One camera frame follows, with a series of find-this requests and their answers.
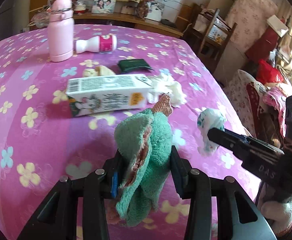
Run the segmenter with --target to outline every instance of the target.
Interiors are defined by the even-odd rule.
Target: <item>milk carton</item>
[[[66,95],[73,116],[144,108],[150,84],[144,74],[73,78]]]

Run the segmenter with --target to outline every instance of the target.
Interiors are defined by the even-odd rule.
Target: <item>green towel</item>
[[[152,208],[158,208],[159,195],[170,171],[172,130],[167,116],[153,111],[147,108],[128,117],[114,133],[119,152],[129,163],[116,204],[127,226],[136,226]]]

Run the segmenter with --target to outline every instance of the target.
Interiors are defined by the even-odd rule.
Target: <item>floral tablecloth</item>
[[[144,58],[154,71],[141,73],[163,72],[182,84],[188,102],[169,117],[173,144],[180,156],[209,176],[235,177],[251,198],[257,194],[259,179],[242,169],[231,152],[220,147],[212,157],[198,153],[203,143],[196,120],[203,107],[226,111],[227,129],[243,134],[244,129],[225,94],[190,47],[172,37],[105,25],[75,25],[74,39],[110,33],[117,35],[116,51],[74,54],[60,63],[49,59],[46,29],[0,41],[0,230],[9,240],[17,238],[61,175],[84,177],[114,156],[116,125],[138,110],[72,118],[65,88],[67,79],[81,77],[85,68],[105,65],[119,73],[116,64],[122,59]],[[134,228],[110,225],[111,239],[183,239],[189,201],[179,198],[171,176],[159,207]],[[215,236],[215,202],[213,211]],[[82,239],[81,211],[77,239]]]

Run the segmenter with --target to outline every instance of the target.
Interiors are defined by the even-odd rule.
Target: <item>dark green wallet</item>
[[[118,62],[122,73],[128,73],[137,69],[153,70],[144,59],[125,59]]]

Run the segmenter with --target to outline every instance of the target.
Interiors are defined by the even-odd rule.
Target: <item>orange label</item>
[[[138,103],[140,101],[142,101],[143,99],[144,99],[144,97],[143,97],[142,93],[133,93],[133,94],[131,94],[129,105],[130,106],[138,105]]]

